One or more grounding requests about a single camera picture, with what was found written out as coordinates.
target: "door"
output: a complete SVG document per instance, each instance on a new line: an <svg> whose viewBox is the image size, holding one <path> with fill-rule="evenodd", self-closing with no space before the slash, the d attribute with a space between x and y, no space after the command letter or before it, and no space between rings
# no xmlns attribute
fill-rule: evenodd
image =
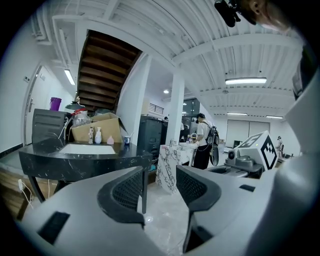
<svg viewBox="0 0 320 256"><path fill-rule="evenodd" d="M225 140L226 147L233 149L235 141L244 142L248 137L248 121L228 120Z"/></svg>
<svg viewBox="0 0 320 256"><path fill-rule="evenodd" d="M27 107L27 115L25 122L25 143L26 145L32 143L32 121L35 109L46 109L48 106L48 95L50 85L48 78L50 74L48 70L42 66L32 88L29 105Z"/></svg>
<svg viewBox="0 0 320 256"><path fill-rule="evenodd" d="M269 132L269 126L268 122L249 122L249 137L264 131Z"/></svg>

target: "cardboard box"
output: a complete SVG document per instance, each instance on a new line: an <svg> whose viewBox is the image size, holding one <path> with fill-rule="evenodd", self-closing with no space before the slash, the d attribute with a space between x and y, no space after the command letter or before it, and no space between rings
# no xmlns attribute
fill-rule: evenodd
<svg viewBox="0 0 320 256"><path fill-rule="evenodd" d="M91 118L92 123L85 124L82 126L78 126L72 128L72 135L76 142L88 142L89 141L89 129L90 127L94 127L93 133L93 142L95 141L96 132L98 130L97 127L101 127L101 136L102 142L107 142L108 138L112 136L114 139L114 143L122 143L122 136L120 127L125 129L121 119L113 114L113 113L106 113L94 116Z"/></svg>

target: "black backpack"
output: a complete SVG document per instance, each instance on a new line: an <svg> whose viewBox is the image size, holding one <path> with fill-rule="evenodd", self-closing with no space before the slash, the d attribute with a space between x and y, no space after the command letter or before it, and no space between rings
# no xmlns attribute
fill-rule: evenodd
<svg viewBox="0 0 320 256"><path fill-rule="evenodd" d="M209 127L209 133L208 133L208 136L206 137L205 139L205 142L207 145L211 145L212 147L213 146L218 146L219 144L219 133L217 131L217 127L216 126L210 126L208 123L206 122L202 122L204 124L206 124L206 126Z"/></svg>

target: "black marble table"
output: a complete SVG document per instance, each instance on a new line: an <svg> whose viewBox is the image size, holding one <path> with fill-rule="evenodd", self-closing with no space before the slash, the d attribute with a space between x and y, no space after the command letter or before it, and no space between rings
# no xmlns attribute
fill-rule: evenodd
<svg viewBox="0 0 320 256"><path fill-rule="evenodd" d="M85 142L73 144L88 145ZM61 153L67 143L61 139L49 138L35 144L24 146L19 151L23 173L28 175L36 196L45 200L36 178L57 180L57 189L67 182L76 182L117 170L142 166L142 212L147 208L148 169L151 165L152 154L130 144L115 143L111 145L115 154L73 154Z"/></svg>

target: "white bottle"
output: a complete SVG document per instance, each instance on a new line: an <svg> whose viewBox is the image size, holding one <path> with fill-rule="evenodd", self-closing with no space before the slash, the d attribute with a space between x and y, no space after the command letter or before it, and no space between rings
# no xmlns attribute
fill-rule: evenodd
<svg viewBox="0 0 320 256"><path fill-rule="evenodd" d="M94 137L94 142L96 144L100 144L101 143L101 140L102 140L102 137L101 137L101 127L97 127L98 131L96 132L95 134L95 137Z"/></svg>

